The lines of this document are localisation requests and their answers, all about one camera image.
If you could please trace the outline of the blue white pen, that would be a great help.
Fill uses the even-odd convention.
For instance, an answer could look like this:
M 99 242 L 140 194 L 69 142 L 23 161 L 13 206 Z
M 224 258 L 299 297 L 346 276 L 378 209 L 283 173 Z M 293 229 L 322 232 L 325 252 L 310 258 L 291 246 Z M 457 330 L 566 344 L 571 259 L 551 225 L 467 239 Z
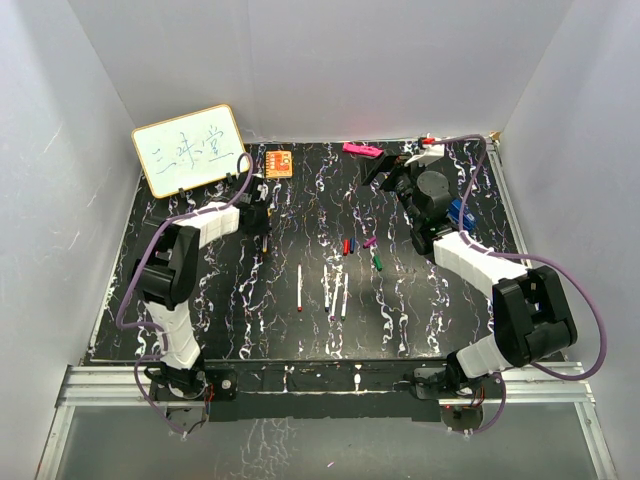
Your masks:
M 324 310 L 325 312 L 328 313 L 330 311 L 330 293 L 329 293 L 328 267 L 326 264 L 323 265 L 322 284 L 323 284 L 323 295 L 324 295 Z

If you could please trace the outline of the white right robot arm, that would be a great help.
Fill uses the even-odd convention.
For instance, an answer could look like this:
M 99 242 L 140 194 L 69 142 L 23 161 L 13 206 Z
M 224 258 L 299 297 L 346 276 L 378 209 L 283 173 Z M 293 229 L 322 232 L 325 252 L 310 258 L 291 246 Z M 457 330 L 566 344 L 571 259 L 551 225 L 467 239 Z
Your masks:
M 442 371 L 414 372 L 417 389 L 466 397 L 491 374 L 530 365 L 576 343 L 577 328 L 558 273 L 496 257 L 470 239 L 453 221 L 463 209 L 445 175 L 406 155 L 387 153 L 360 157 L 359 170 L 364 186 L 384 177 L 380 188 L 404 208 L 416 252 L 491 302 L 492 333 L 450 353 Z

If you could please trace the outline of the red white pen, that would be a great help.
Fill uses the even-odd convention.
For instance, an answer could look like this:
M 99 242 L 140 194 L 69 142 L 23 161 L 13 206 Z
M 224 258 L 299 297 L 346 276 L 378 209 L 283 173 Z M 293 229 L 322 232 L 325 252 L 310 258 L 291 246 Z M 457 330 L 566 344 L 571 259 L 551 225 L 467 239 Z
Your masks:
M 302 312 L 303 310 L 303 306 L 302 306 L 302 287 L 303 287 L 303 275 L 302 275 L 302 265 L 298 264 L 297 265 L 297 294 L 296 294 L 296 298 L 297 298 L 297 311 L 298 312 Z

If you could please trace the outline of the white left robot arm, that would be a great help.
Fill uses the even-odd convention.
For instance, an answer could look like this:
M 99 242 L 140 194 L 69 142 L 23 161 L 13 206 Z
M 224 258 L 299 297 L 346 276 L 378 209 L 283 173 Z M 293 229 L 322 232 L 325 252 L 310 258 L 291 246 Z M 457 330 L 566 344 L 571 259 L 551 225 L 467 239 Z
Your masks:
M 159 371 L 145 375 L 182 398 L 197 398 L 207 385 L 189 307 L 200 251 L 226 235 L 265 236 L 270 229 L 271 194 L 265 179 L 243 174 L 239 183 L 232 204 L 211 201 L 164 228 L 134 287 L 161 342 Z

